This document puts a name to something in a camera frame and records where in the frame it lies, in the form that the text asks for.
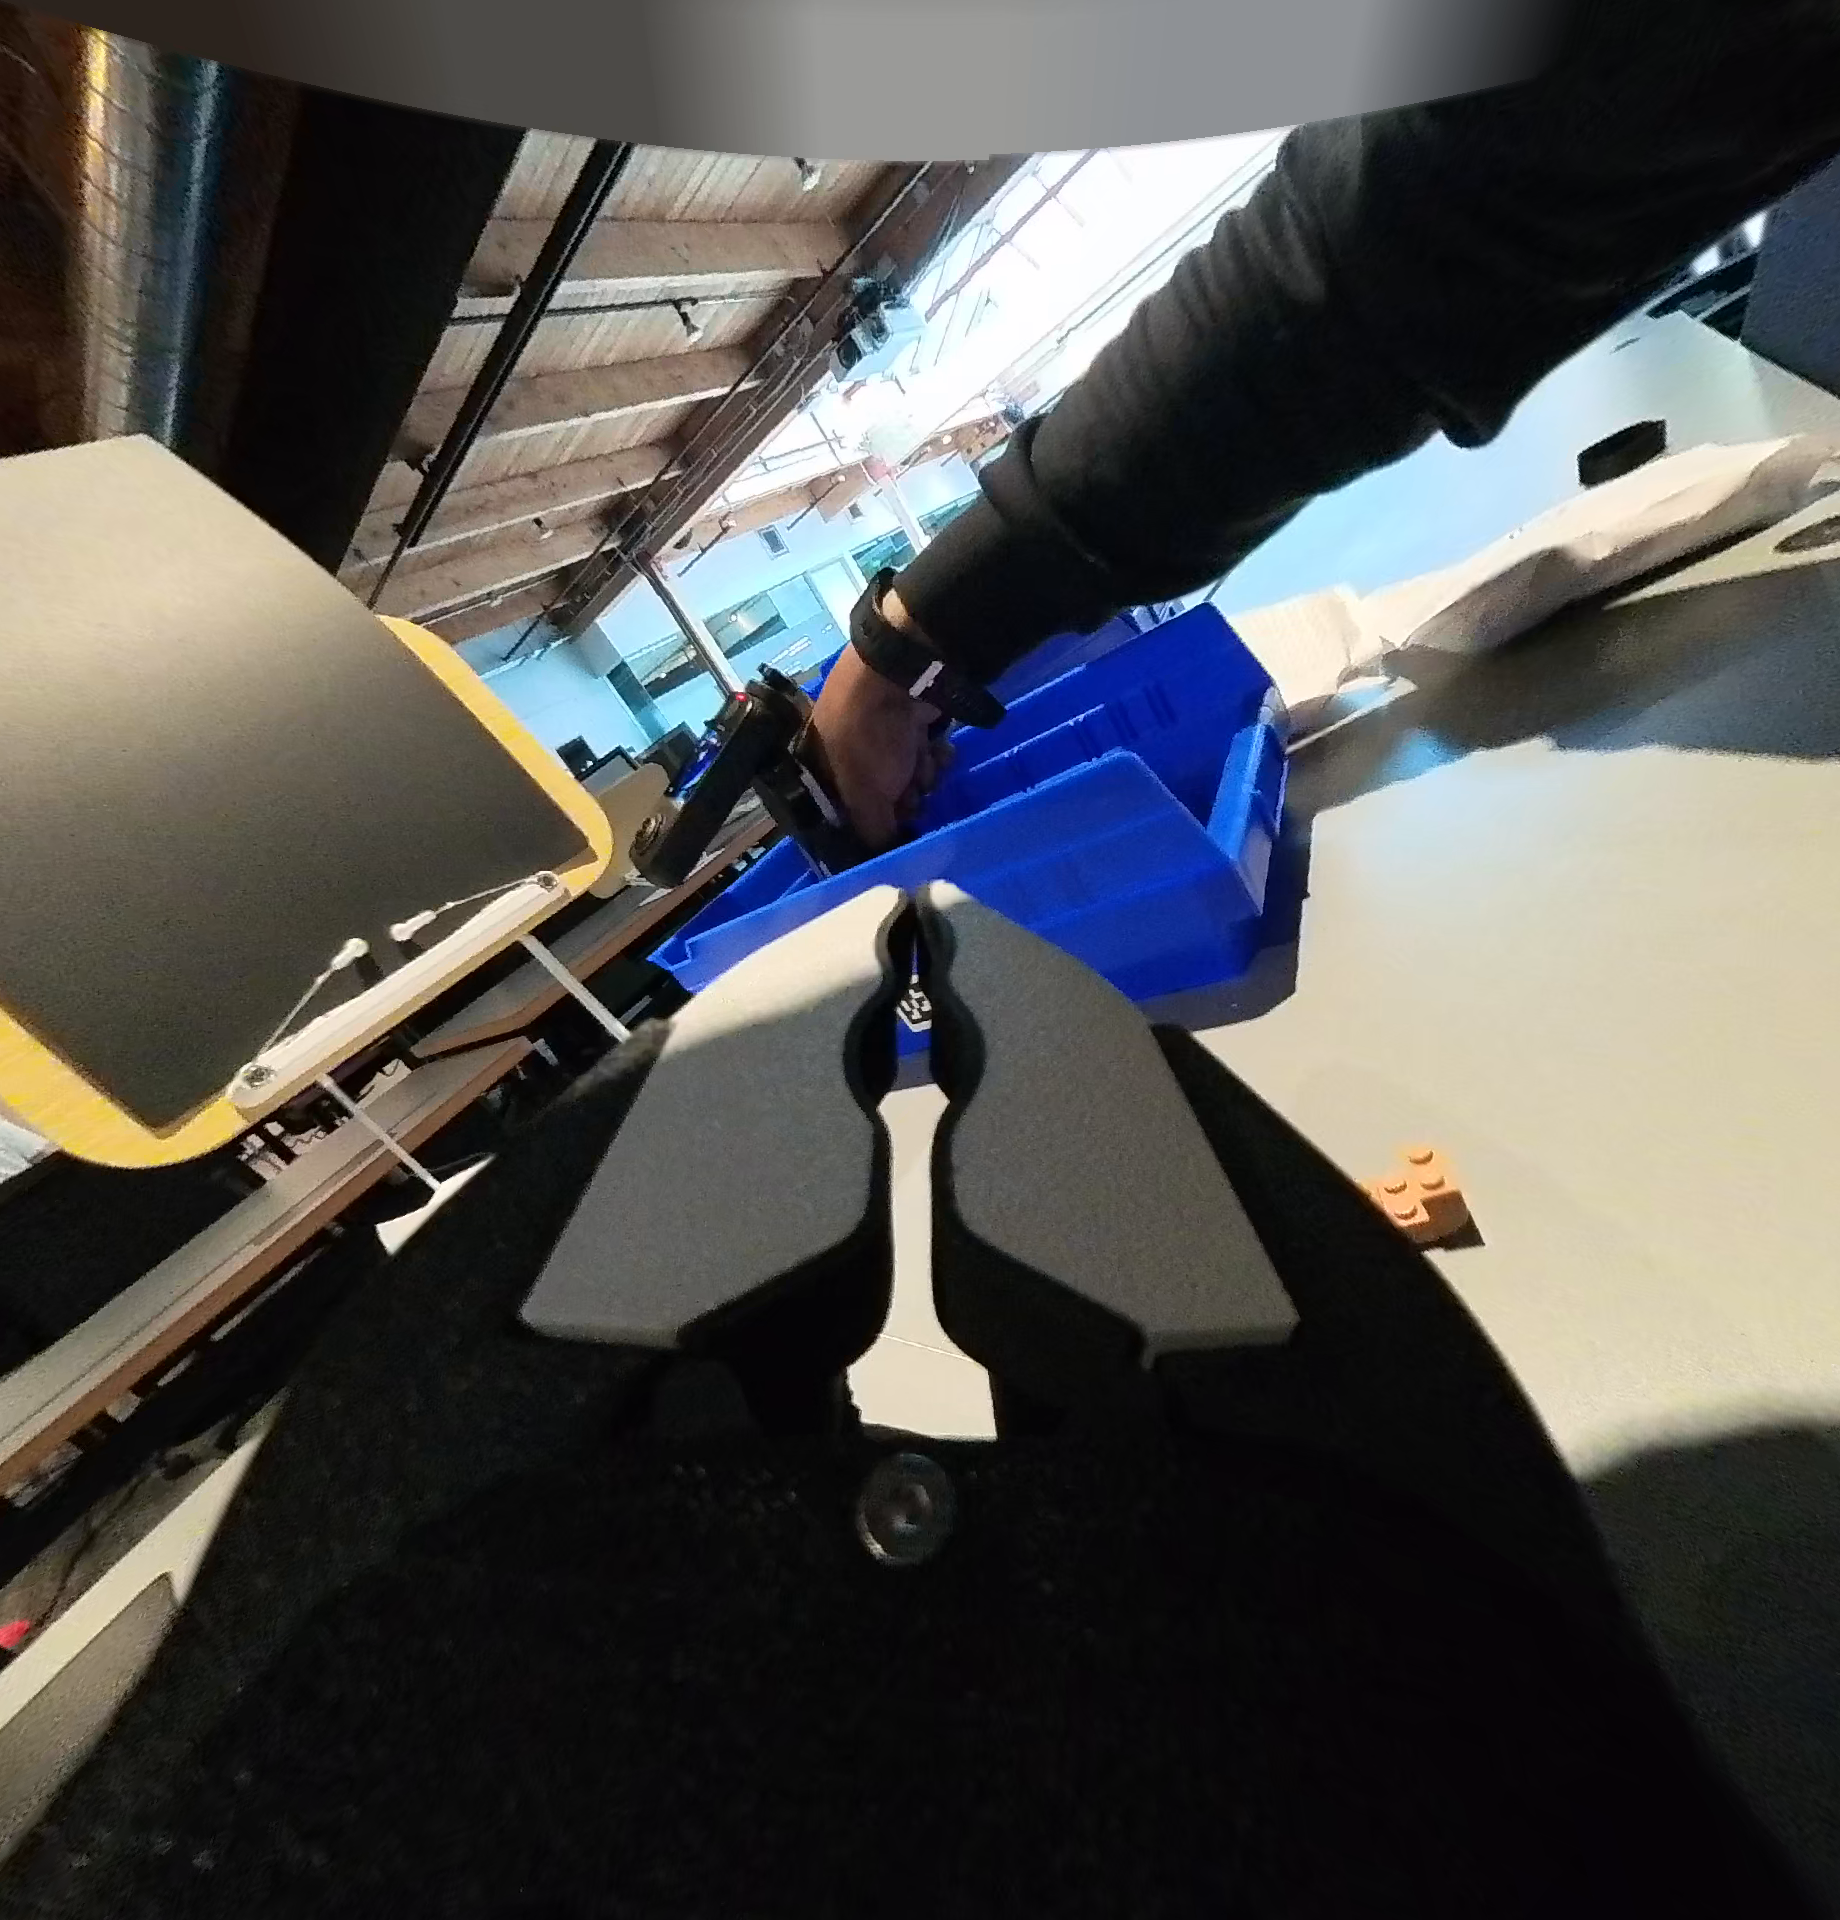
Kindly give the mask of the person's right forearm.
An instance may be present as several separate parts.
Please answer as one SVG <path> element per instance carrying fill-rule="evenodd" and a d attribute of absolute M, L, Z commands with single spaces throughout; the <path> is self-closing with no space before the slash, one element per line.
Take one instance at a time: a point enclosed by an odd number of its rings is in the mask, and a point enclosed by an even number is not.
<path fill-rule="evenodd" d="M 1524 84 L 1312 123 L 891 594 L 993 687 L 1531 385 L 1840 152 L 1840 4 L 1576 4 Z"/>

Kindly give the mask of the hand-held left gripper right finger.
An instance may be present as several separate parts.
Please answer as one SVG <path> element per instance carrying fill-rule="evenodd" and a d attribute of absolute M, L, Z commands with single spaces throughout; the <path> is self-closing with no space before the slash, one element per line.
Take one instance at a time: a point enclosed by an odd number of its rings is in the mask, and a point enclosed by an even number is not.
<path fill-rule="evenodd" d="M 1155 1366 L 1285 1343 L 1294 1300 L 1155 1026 L 961 888 L 920 891 L 935 1298 L 984 1366 Z"/>

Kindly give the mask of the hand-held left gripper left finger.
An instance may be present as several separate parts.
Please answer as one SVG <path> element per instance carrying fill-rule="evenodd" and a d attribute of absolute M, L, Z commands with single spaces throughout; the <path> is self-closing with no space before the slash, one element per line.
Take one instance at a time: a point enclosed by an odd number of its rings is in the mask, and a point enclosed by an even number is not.
<path fill-rule="evenodd" d="M 530 1330 L 611 1349 L 876 1342 L 906 908 L 897 888 L 867 888 L 693 997 L 523 1300 Z"/>

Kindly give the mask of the silver ventilation duct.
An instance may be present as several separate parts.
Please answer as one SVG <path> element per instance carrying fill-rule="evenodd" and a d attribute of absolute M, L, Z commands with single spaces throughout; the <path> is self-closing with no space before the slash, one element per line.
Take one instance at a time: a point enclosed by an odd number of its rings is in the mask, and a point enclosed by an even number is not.
<path fill-rule="evenodd" d="M 74 137 L 84 439 L 181 444 L 237 96 L 219 60 L 84 30 Z"/>

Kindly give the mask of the blue storage bin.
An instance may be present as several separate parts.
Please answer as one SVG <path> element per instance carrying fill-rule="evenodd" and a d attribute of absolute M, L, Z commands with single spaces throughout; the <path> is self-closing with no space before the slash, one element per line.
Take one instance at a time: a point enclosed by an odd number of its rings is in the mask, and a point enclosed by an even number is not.
<path fill-rule="evenodd" d="M 1215 988 L 1257 950 L 1285 786 L 1269 726 L 1234 737 L 1208 822 L 1117 750 L 841 877 L 817 877 L 798 844 L 779 844 L 652 960 L 699 995 L 862 891 L 948 882 L 1136 1003 Z"/>
<path fill-rule="evenodd" d="M 1228 620 L 1202 606 L 1018 699 L 997 733 L 966 735 L 924 835 L 1117 750 L 1208 822 L 1234 737 L 1251 726 L 1279 737 L 1287 766 L 1275 684 Z"/>

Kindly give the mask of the dark panel with yellow rim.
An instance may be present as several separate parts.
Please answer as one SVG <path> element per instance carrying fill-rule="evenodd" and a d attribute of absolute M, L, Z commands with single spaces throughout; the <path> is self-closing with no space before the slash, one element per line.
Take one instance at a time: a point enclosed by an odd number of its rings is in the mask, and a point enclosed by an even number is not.
<path fill-rule="evenodd" d="M 54 1148 L 212 1153 L 614 850 L 449 643 L 161 444 L 0 459 L 0 1102 Z"/>

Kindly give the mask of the grey desk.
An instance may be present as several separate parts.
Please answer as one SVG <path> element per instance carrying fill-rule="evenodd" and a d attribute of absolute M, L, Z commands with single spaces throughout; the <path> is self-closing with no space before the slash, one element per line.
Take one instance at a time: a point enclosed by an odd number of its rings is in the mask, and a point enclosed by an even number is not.
<path fill-rule="evenodd" d="M 1840 448 L 1838 399 L 1632 319 L 1495 444 L 1308 511 L 1219 606 L 1466 560 L 1654 419 Z M 1435 1264 L 1840 1917 L 1840 546 L 1772 550 L 1837 512 L 1840 467 L 1791 525 L 1319 725 L 1251 973 L 1161 1014 L 1345 1170 L 1461 1170 L 1479 1243 Z"/>

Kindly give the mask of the grey box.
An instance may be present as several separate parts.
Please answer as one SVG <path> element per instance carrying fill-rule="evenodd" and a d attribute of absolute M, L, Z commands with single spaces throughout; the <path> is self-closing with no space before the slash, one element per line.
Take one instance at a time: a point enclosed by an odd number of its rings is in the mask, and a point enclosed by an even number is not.
<path fill-rule="evenodd" d="M 1740 340 L 1840 399 L 1840 155 L 1772 208 Z"/>

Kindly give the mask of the person's right hand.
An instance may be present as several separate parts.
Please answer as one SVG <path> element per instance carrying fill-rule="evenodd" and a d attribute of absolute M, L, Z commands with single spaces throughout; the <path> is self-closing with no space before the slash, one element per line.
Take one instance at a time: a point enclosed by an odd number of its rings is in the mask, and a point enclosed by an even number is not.
<path fill-rule="evenodd" d="M 842 647 L 813 706 L 810 756 L 867 856 L 904 838 L 953 764 L 937 722 L 933 708 Z"/>

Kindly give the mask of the black wristwatch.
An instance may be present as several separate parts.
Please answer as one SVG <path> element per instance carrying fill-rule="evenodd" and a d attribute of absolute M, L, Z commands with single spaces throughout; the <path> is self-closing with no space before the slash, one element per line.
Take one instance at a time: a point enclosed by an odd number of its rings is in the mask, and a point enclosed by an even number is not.
<path fill-rule="evenodd" d="M 931 708 L 940 729 L 997 729 L 1008 710 L 993 689 L 886 614 L 896 576 L 896 569 L 881 569 L 856 603 L 848 615 L 852 654 L 909 700 Z"/>

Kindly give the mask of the white crumpled bag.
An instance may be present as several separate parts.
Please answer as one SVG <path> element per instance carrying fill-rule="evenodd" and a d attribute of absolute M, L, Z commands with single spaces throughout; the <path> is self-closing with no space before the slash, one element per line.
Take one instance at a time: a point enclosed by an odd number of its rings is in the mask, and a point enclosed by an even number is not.
<path fill-rule="evenodd" d="M 1579 490 L 1471 557 L 1371 594 L 1345 586 L 1233 615 L 1304 719 L 1425 659 L 1469 661 L 1549 617 L 1799 511 L 1840 448 L 1821 435 L 1700 444 Z"/>

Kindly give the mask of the orange toy brick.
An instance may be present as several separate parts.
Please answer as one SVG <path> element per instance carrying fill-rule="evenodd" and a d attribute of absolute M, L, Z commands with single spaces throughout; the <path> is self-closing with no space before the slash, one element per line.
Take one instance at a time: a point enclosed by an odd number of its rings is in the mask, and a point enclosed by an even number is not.
<path fill-rule="evenodd" d="M 1411 1143 L 1390 1165 L 1361 1184 L 1364 1199 L 1401 1236 L 1418 1248 L 1446 1248 L 1479 1235 L 1466 1188 L 1451 1158 Z"/>

